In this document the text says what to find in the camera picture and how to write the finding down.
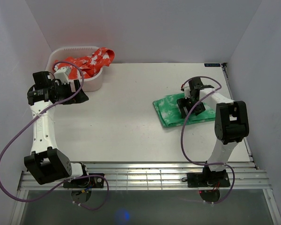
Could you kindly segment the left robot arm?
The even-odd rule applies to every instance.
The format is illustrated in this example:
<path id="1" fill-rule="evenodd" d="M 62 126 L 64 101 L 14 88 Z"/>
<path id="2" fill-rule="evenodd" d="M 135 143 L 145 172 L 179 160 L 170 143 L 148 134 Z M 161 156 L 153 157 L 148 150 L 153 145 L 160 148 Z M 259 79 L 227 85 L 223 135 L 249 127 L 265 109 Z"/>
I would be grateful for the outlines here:
<path id="1" fill-rule="evenodd" d="M 24 164 L 40 185 L 66 178 L 74 179 L 79 187 L 85 187 L 90 182 L 86 166 L 72 163 L 58 149 L 55 139 L 55 103 L 71 105 L 89 99 L 80 89 L 79 80 L 68 79 L 70 71 L 69 67 L 63 67 L 53 75 L 48 71 L 33 73 L 35 84 L 27 93 L 28 104 L 36 121 L 33 123 L 32 148 L 30 155 L 24 158 Z"/>

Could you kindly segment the green tie-dye trousers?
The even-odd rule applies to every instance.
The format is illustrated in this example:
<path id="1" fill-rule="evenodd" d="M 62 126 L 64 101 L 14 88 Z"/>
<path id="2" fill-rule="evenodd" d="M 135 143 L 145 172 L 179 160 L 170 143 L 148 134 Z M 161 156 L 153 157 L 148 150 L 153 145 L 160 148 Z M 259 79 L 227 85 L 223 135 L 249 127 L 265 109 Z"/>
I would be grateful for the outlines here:
<path id="1" fill-rule="evenodd" d="M 183 97 L 184 94 L 180 93 L 166 95 L 164 98 L 153 101 L 153 105 L 163 127 L 171 128 L 183 125 L 184 119 L 177 105 L 177 100 Z M 215 120 L 215 111 L 206 104 L 204 104 L 204 106 L 206 110 L 203 113 L 197 116 L 194 114 L 190 115 L 186 123 L 187 125 Z"/>

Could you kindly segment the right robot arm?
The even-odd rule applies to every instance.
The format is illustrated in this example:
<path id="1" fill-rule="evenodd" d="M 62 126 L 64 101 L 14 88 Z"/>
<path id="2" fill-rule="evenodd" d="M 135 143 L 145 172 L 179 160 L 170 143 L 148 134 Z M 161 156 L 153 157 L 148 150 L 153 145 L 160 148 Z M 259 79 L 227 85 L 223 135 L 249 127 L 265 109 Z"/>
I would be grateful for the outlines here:
<path id="1" fill-rule="evenodd" d="M 220 94 L 212 85 L 204 85 L 202 76 L 185 81 L 181 90 L 184 97 L 177 100 L 184 122 L 191 115 L 198 116 L 208 105 L 215 111 L 214 133 L 216 143 L 210 158 L 206 162 L 191 161 L 202 166 L 202 172 L 189 172 L 186 178 L 190 188 L 230 187 L 226 169 L 233 149 L 249 134 L 249 122 L 246 103 L 234 101 Z"/>

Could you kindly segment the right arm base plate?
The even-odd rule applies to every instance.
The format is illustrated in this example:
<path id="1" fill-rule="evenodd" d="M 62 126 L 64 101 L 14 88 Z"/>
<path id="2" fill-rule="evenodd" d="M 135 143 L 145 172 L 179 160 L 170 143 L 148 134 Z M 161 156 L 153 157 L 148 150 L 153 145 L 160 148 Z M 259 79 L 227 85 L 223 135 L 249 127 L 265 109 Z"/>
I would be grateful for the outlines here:
<path id="1" fill-rule="evenodd" d="M 189 188 L 203 188 L 203 187 L 220 187 L 228 188 L 230 187 L 230 180 L 228 174 L 224 172 L 223 175 L 218 177 L 211 176 L 205 177 L 201 172 L 189 172 L 186 177 L 181 179 L 182 182 L 186 182 Z"/>

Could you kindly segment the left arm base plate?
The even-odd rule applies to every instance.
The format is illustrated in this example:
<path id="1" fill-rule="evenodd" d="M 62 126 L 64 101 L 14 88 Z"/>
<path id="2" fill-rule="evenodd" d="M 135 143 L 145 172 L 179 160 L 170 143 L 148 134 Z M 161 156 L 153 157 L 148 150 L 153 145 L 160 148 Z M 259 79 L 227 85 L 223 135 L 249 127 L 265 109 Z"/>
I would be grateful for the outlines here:
<path id="1" fill-rule="evenodd" d="M 83 178 L 83 179 L 75 179 L 70 182 L 66 182 L 63 184 L 63 188 L 103 188 L 104 180 L 101 177 L 104 177 L 104 173 L 90 173 L 93 177 Z"/>

